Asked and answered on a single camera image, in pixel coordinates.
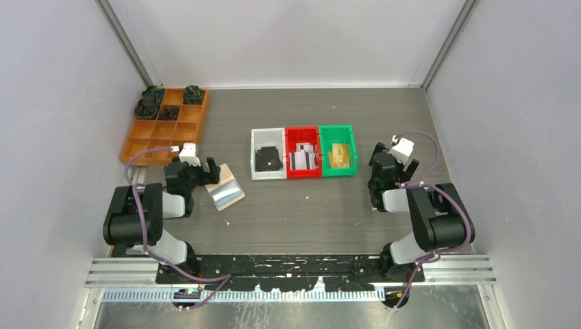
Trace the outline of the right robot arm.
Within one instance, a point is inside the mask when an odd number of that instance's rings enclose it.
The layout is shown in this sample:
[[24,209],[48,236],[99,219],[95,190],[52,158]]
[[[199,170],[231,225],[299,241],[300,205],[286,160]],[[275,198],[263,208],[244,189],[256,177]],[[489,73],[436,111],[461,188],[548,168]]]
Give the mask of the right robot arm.
[[411,265],[462,249],[475,238],[473,222],[452,183],[410,181],[419,166],[410,157],[412,150],[409,141],[392,147],[377,143],[369,161],[371,204],[380,212],[408,213],[412,226],[410,234],[387,243],[380,253],[378,267],[391,282],[404,276]]

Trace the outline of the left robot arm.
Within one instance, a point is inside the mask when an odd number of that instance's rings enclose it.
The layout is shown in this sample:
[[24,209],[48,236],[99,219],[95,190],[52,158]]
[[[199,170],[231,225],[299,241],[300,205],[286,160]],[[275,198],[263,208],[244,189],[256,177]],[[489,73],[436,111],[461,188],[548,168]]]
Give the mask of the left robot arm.
[[197,279],[199,262],[191,244],[164,229],[165,219],[189,217],[195,205],[193,191],[219,183],[221,168],[214,158],[201,165],[175,158],[164,168],[165,183],[115,188],[103,222],[103,238],[112,247],[127,247],[146,254],[184,283]]

